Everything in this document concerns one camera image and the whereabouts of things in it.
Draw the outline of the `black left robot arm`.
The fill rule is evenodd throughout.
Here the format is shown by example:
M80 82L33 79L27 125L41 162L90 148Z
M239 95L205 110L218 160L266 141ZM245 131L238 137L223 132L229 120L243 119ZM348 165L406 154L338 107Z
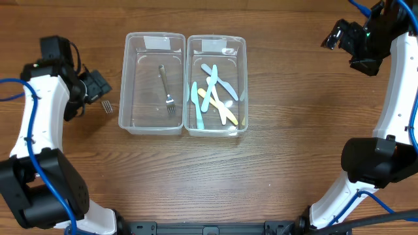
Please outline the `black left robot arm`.
M63 153L63 124L111 87L80 61L77 47L60 36L40 40L42 57L25 65L20 133L1 162L1 195L23 228L58 228L66 234L128 234L120 215L90 199L88 187Z

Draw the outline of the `teal plastic knife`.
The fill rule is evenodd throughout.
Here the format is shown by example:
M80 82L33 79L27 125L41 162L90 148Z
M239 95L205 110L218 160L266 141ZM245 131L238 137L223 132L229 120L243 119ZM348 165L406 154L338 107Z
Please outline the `teal plastic knife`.
M195 113L196 113L196 123L197 128L200 130L204 129L204 121L201 114L201 109L199 105L199 95L197 89L197 83L193 82L191 87L191 101L195 105Z

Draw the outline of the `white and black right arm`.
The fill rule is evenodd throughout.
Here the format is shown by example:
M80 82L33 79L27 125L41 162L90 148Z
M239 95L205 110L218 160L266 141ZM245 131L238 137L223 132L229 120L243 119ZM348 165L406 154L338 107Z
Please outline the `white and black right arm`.
M375 76L383 60L391 58L383 109L370 138L346 142L339 178L296 220L295 234L350 234L355 227L417 220L416 211L391 209L347 220L365 198L417 173L417 0L380 1L359 10L366 22L338 20L322 47L345 50L351 68L368 76Z

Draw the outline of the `wide metal fork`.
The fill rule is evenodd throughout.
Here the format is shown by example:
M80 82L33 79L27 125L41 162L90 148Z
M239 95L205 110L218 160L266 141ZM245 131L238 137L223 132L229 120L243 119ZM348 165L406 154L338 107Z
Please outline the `wide metal fork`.
M163 82L163 86L165 89L165 93L166 93L166 106L167 106L167 111L169 113L169 115L174 115L176 112L176 106L175 106L175 102L174 99L171 97L171 92L169 90L169 83L167 80L167 74L166 74L166 70L165 70L165 66L164 65L160 65L159 66L159 73Z

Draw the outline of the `pale grey-blue plastic knife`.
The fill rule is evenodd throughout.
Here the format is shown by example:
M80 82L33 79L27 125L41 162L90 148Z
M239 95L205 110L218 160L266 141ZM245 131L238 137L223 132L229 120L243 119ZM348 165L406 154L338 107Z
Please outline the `pale grey-blue plastic knife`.
M201 65L201 69L208 75L212 75L212 69L205 63ZM233 97L234 100L238 101L238 95L232 85L230 83L223 81L221 78L217 79L217 82L220 83L227 91L228 93Z

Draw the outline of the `light blue plastic knife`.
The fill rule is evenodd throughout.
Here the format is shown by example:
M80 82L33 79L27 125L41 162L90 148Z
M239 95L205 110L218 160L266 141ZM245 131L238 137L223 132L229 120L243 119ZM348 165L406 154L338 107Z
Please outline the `light blue plastic knife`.
M212 89L215 87L215 84L217 83L217 78L218 78L217 65L213 65L211 68L210 81L208 84L208 88L206 90L206 95L204 96L202 106L201 106L201 111L204 113L208 111L208 105L210 103L211 92L212 92Z

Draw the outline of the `dark metal fork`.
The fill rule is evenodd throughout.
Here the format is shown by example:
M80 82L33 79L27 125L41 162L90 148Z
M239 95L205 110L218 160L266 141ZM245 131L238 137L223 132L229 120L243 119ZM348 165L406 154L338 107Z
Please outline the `dark metal fork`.
M104 111L107 114L111 114L113 112L113 107L112 107L110 101L108 101L108 100L101 101L101 104L102 104L102 107L103 107Z

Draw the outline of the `white plastic knife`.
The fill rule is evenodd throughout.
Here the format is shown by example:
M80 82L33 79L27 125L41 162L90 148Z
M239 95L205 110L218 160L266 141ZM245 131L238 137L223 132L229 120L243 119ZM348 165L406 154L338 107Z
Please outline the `white plastic knife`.
M225 113L225 111L224 111L224 104L220 101L220 99L219 99L219 97L218 97L218 95L217 95L217 91L216 91L216 85L215 85L215 87L212 89L212 92L211 92L211 96L210 96L210 99L213 97L213 99L214 99L214 101L215 101L215 103L216 103L216 105L217 105L217 109L218 109L218 112L219 112L219 116L220 116L220 120L221 120L221 124L222 125L225 125L226 124L226 120L227 120L227 116L226 116L226 113Z

